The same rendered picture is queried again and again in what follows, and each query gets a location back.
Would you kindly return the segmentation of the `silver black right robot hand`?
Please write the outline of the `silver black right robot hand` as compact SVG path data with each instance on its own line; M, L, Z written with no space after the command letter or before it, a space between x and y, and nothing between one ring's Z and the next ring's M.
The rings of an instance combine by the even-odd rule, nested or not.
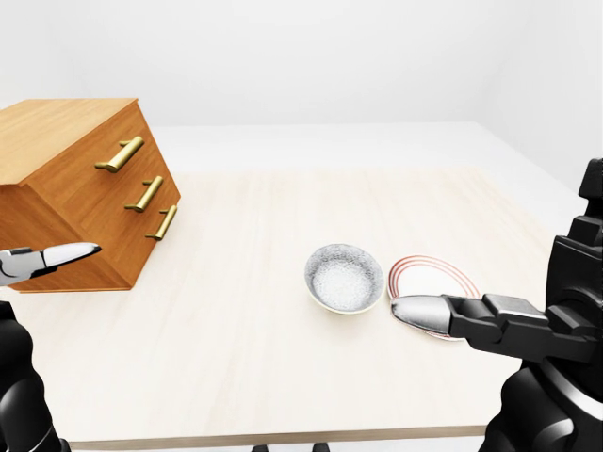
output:
M603 159L589 162L579 196L588 202L566 235L555 237L546 278L546 307L486 294L481 299L404 296L393 316L426 332L461 338L473 348L540 363L592 365L603 343Z

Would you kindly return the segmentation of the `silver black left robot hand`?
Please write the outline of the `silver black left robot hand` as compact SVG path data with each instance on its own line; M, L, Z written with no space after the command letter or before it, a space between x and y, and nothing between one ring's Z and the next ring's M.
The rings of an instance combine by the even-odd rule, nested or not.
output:
M29 247L0 250L0 286L55 272L60 266L92 256L102 248L92 242L61 244L44 250Z

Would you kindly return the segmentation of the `wooden cabinet with drawers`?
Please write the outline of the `wooden cabinet with drawers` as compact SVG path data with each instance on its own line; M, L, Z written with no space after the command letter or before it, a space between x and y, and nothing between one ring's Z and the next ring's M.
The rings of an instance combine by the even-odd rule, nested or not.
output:
M31 179L134 99L26 100L0 110L0 250L90 242ZM100 252L18 282L21 292L128 290Z

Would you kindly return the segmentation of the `grey speckled bowl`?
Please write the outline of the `grey speckled bowl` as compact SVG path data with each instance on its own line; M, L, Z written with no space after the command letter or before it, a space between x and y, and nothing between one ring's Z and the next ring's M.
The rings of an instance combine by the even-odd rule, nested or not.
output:
M304 267L312 299L339 315L359 315L383 297L385 277L377 260L349 244L329 244L315 250Z

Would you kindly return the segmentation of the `medium wooden drawer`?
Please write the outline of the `medium wooden drawer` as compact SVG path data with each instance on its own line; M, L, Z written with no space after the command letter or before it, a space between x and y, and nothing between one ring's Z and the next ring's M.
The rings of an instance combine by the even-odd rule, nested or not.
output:
M146 262L155 246L148 235L164 219L160 213L178 203L180 194L156 146L139 150L117 173L96 169L84 198L80 224L100 255L120 272Z

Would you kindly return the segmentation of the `small wooden drawer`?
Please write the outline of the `small wooden drawer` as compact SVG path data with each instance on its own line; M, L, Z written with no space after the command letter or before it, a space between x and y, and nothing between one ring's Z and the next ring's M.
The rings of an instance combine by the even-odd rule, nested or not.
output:
M135 203L146 190L144 180L153 180L157 175L164 181L146 210L138 213L125 209L127 203ZM163 220L161 209L169 208L180 200L180 193L171 175L167 172L141 176L128 188L125 195L110 204L103 222L103 232L98 243L102 254L123 279L123 287L135 284L157 241L146 238L154 233Z

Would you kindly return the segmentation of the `large wooden drawer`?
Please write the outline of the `large wooden drawer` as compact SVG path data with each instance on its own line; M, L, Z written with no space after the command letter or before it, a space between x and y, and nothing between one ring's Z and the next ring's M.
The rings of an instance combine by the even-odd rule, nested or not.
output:
M90 185L92 174L96 170L94 164L107 162L122 148L120 141L134 137L142 137L144 140L139 150L152 146L158 148L136 101L95 127L44 166L31 179L32 186L39 189L69 224L87 238L87 233L80 224L84 216L83 209L75 203L84 198L85 189Z

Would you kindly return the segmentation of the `white plate with red rings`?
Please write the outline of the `white plate with red rings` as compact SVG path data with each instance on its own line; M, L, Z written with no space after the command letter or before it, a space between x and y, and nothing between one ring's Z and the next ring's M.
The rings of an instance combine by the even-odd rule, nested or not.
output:
M482 292L458 266L430 255L413 254L398 259L389 269L389 305L403 296L451 295L480 299Z

